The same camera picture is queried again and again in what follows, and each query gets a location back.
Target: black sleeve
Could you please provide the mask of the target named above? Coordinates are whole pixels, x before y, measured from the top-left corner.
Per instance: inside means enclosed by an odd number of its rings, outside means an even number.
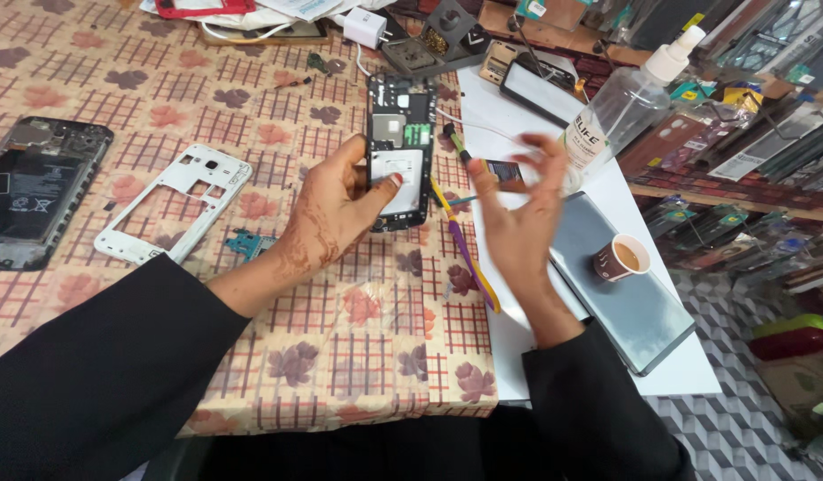
[[[694,479],[688,452],[637,393],[599,322],[524,354],[533,414],[569,480]]]
[[[0,357],[0,479],[119,479],[180,431],[248,319],[156,257]]]

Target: floral tablecloth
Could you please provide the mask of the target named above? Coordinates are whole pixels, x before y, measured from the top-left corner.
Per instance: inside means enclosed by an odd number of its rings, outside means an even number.
[[[419,33],[420,22],[401,21]],[[310,52],[331,76],[307,67]],[[48,267],[0,272],[0,355],[134,269],[96,252],[94,237],[193,143],[248,162],[254,174],[183,267],[203,281],[233,269],[242,258],[224,240],[235,228],[282,235],[308,169],[364,131],[356,53],[337,32],[327,45],[210,47],[192,22],[114,2],[0,0],[0,138],[25,115],[115,132]],[[388,67],[369,49],[362,62],[371,72]],[[307,85],[275,88],[308,76]],[[460,115],[456,74],[440,80],[440,107]],[[440,139],[434,160],[449,199],[470,194],[448,140]],[[455,210],[476,257],[470,205]],[[196,201],[162,192],[125,229],[171,246],[199,212]],[[181,434],[486,416],[496,402],[481,293],[443,212],[430,205],[420,228],[368,235],[257,315]]]

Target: white phone frame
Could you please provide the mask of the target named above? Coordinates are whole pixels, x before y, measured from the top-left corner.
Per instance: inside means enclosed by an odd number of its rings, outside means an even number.
[[[182,162],[186,156],[192,158],[188,164]],[[206,163],[209,161],[216,162],[217,167],[208,169]],[[200,144],[189,146],[97,235],[94,239],[94,248],[104,254],[136,265],[142,265],[162,253],[168,254],[171,260],[180,264],[189,256],[194,246],[222,214],[224,208],[239,193],[251,177],[252,171],[247,163],[215,149]],[[187,192],[199,180],[210,184],[206,192],[199,198],[196,197],[206,203],[206,208],[170,251],[114,229],[153,189],[166,186],[184,195],[195,197]],[[219,199],[208,195],[216,188],[225,189]]]

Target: paper cup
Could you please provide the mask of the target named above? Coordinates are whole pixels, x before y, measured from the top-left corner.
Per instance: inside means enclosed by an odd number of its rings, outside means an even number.
[[[619,260],[616,249],[613,248],[614,243],[622,244],[631,249],[631,252],[637,257],[639,269],[631,269]],[[617,234],[613,236],[613,240],[593,256],[593,267],[595,267],[595,271],[599,276],[611,282],[616,282],[632,274],[646,274],[649,272],[650,267],[649,251],[641,241],[631,235]]]

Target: green container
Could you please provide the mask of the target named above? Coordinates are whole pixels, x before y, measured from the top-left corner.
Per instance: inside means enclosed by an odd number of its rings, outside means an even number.
[[[819,314],[801,314],[788,321],[770,322],[753,328],[753,338],[765,337],[766,335],[779,334],[790,330],[814,327],[823,329],[823,316]]]

